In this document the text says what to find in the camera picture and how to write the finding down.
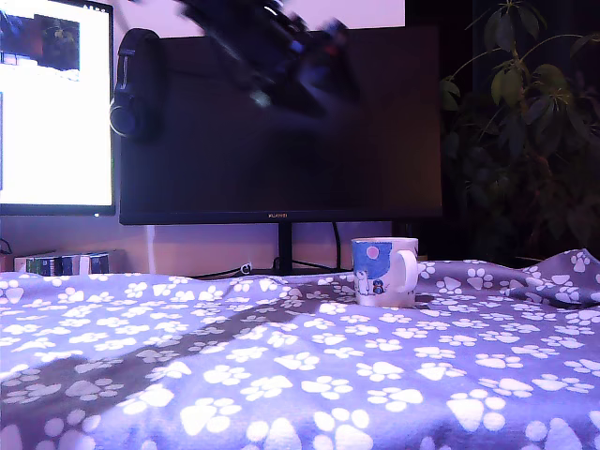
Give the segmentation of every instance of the black headphones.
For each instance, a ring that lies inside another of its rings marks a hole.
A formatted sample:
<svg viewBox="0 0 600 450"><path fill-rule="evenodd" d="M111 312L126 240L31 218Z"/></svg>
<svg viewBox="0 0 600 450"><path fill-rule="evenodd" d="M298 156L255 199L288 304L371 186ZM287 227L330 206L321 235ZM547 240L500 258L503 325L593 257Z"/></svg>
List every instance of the black headphones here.
<svg viewBox="0 0 600 450"><path fill-rule="evenodd" d="M154 31L132 28L127 31L119 47L116 86L111 102L111 127L124 138L146 138L150 130L157 127L158 112L152 111L146 101L136 97L130 74L136 51L144 42L154 39L159 39Z"/></svg>

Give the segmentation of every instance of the computer monitor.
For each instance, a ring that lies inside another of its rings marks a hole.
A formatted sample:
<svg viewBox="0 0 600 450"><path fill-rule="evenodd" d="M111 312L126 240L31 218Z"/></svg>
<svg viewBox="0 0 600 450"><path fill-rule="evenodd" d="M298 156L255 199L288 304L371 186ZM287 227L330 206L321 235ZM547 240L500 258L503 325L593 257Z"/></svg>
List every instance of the computer monitor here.
<svg viewBox="0 0 600 450"><path fill-rule="evenodd" d="M433 27L353 29L352 102L309 83L323 117L260 107L210 37L160 40L130 67L162 132L122 141L120 221L199 224L412 220L442 213L439 42Z"/></svg>
<svg viewBox="0 0 600 450"><path fill-rule="evenodd" d="M113 8L0 0L0 215L114 214Z"/></svg>

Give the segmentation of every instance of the black cable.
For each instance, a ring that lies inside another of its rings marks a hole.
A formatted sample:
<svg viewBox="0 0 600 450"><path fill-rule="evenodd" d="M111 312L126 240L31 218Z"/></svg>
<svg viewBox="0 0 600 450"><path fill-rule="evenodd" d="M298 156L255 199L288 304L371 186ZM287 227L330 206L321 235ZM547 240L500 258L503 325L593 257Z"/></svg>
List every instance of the black cable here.
<svg viewBox="0 0 600 450"><path fill-rule="evenodd" d="M338 223L337 222L331 222L331 223L334 226L334 235L336 236L336 252L337 252L336 269L340 270L341 269L341 243L339 241Z"/></svg>

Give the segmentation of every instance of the bed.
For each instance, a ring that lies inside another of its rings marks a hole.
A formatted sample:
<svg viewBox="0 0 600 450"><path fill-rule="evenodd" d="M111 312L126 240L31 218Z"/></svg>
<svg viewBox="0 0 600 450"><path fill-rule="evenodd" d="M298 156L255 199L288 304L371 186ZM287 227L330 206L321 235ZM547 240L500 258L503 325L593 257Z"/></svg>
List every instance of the bed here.
<svg viewBox="0 0 600 450"><path fill-rule="evenodd" d="M353 274L0 274L7 450L600 448L600 262Z"/></svg>

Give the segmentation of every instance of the white mug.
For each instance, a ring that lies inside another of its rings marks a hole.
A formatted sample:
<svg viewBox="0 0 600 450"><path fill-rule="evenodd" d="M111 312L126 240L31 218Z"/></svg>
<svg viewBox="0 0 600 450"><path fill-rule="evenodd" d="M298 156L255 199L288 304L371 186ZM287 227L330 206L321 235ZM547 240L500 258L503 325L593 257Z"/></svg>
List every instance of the white mug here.
<svg viewBox="0 0 600 450"><path fill-rule="evenodd" d="M418 239L371 237L352 240L354 290L360 305L411 308L419 276Z"/></svg>

